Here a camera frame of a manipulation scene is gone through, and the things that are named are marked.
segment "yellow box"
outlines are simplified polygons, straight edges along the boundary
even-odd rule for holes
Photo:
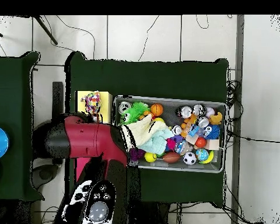
[[[85,101],[81,101],[81,98],[87,96],[89,93],[92,92],[93,91],[77,91],[77,99],[75,100],[77,102],[78,111],[87,113],[85,109]],[[111,124],[113,97],[109,92],[100,92],[100,100],[101,100],[100,114],[103,116],[103,123]]]

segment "green table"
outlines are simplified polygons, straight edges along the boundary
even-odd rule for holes
[[[19,58],[0,57],[0,127],[10,146],[0,158],[0,200],[41,200],[30,184],[32,165],[32,104],[30,78],[37,52]]]
[[[228,61],[126,62],[85,60],[73,52],[65,64],[65,111],[76,111],[77,90],[108,91],[170,99],[226,102]],[[74,165],[69,167],[70,186]],[[223,205],[223,171],[214,173],[141,169],[142,201],[214,202]]]

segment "green plush toy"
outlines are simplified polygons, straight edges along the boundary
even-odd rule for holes
[[[135,102],[132,107],[126,109],[120,117],[120,124],[131,124],[138,121],[139,117],[143,115],[145,111],[150,111],[151,109],[147,104],[143,102]]]

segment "light blue cloth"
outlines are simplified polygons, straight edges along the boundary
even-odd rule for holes
[[[147,142],[138,146],[137,148],[143,149],[149,153],[161,155],[166,149],[166,139],[173,136],[174,134],[168,128],[161,131],[156,131]]]

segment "gray plastic bin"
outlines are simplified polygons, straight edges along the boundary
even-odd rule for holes
[[[149,163],[144,159],[139,161],[139,167],[144,169],[162,169],[162,170],[174,170],[174,171],[185,171],[185,172],[203,172],[203,173],[220,173],[225,165],[225,146],[226,146],[226,135],[227,135],[227,120],[228,120],[228,107],[225,103],[210,102],[210,101],[195,101],[195,100],[177,100],[177,99],[164,99],[164,98],[151,98],[151,97],[139,97],[139,96],[116,96],[113,101],[113,112],[112,119],[113,124],[118,125],[120,122],[120,114],[118,112],[118,106],[121,102],[143,102],[151,106],[153,103],[160,103],[164,110],[162,117],[167,126],[181,125],[183,118],[178,118],[175,114],[176,108],[180,106],[193,107],[196,104],[203,104],[213,109],[217,109],[223,115],[223,119],[220,125],[220,149],[215,150],[214,158],[211,163],[194,165],[186,165],[183,162],[183,157],[172,164],[168,164],[162,160],[157,160],[154,163]]]

